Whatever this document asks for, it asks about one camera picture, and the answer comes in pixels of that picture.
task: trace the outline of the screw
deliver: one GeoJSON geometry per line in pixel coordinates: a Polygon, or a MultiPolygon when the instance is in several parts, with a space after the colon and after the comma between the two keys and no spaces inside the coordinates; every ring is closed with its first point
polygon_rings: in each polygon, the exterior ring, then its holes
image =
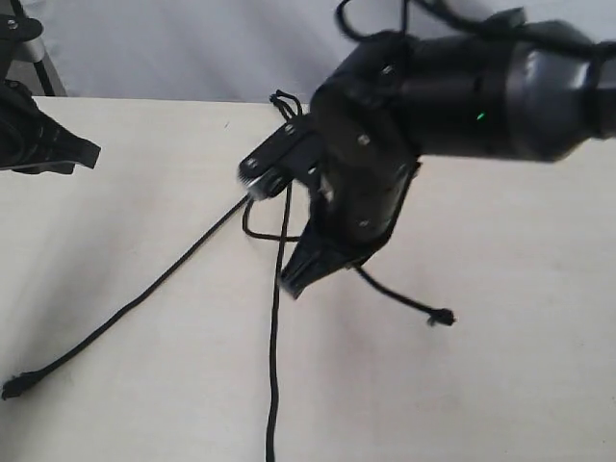
{"type": "Polygon", "coordinates": [[[360,146],[367,146],[368,144],[370,144],[370,137],[366,134],[360,135],[357,138],[357,142],[359,142],[360,146]]]}

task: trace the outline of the gray floor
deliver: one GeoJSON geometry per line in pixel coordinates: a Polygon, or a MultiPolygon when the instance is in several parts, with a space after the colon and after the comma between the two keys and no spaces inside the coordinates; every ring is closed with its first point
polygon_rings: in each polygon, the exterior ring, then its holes
{"type": "MultiPolygon", "coordinates": [[[[11,8],[11,3],[9,0],[0,0],[0,14],[13,14],[13,9],[11,8]]],[[[51,63],[48,56],[45,56],[43,59],[43,64],[49,74],[49,79],[51,80],[51,85],[54,88],[56,95],[66,96],[66,91],[64,90],[64,86],[58,77],[56,68],[53,66],[53,63],[51,63]]],[[[11,80],[18,80],[23,83],[35,95],[44,95],[39,78],[35,72],[35,67],[31,63],[14,62],[9,70],[9,75],[7,78],[11,80]]]]}

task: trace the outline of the white wall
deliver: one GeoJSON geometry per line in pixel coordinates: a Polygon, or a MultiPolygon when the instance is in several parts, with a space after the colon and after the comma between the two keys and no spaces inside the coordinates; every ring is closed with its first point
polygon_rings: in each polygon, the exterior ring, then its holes
{"type": "MultiPolygon", "coordinates": [[[[332,12],[339,0],[22,0],[75,96],[263,101],[276,88],[307,98],[349,52],[332,12]]],[[[457,0],[485,16],[520,0],[457,0]]],[[[531,18],[561,17],[616,38],[609,0],[526,0],[531,18]]],[[[398,24],[399,0],[356,0],[365,30],[398,24]]],[[[413,13],[413,31],[446,29],[413,13]]]]}

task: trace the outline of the table surface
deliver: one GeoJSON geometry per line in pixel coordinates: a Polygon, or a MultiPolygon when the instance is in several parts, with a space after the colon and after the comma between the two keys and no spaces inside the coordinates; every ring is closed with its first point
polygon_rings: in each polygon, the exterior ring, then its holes
{"type": "MultiPolygon", "coordinates": [[[[40,99],[103,151],[94,171],[0,182],[0,377],[37,369],[138,295],[243,196],[262,105],[40,99]]],[[[425,159],[382,282],[283,297],[278,460],[613,461],[616,145],[556,166],[425,159]]],[[[306,220],[295,189],[292,230],[306,220]]],[[[254,227],[279,228],[282,201],[254,227]]],[[[21,399],[3,462],[263,460],[276,245],[234,218],[144,305],[21,399]]]]}

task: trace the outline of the cable plug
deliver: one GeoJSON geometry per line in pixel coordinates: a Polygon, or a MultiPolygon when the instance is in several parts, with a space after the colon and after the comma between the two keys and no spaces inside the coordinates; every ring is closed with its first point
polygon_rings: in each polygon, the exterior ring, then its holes
{"type": "Polygon", "coordinates": [[[443,308],[441,310],[434,310],[430,314],[430,319],[427,320],[427,323],[430,327],[434,327],[436,324],[448,325],[452,326],[455,324],[457,319],[451,310],[443,308]]]}
{"type": "Polygon", "coordinates": [[[35,371],[25,372],[17,377],[13,377],[11,380],[5,382],[2,387],[2,399],[7,400],[20,397],[25,392],[35,387],[45,376],[45,373],[35,371]]]}

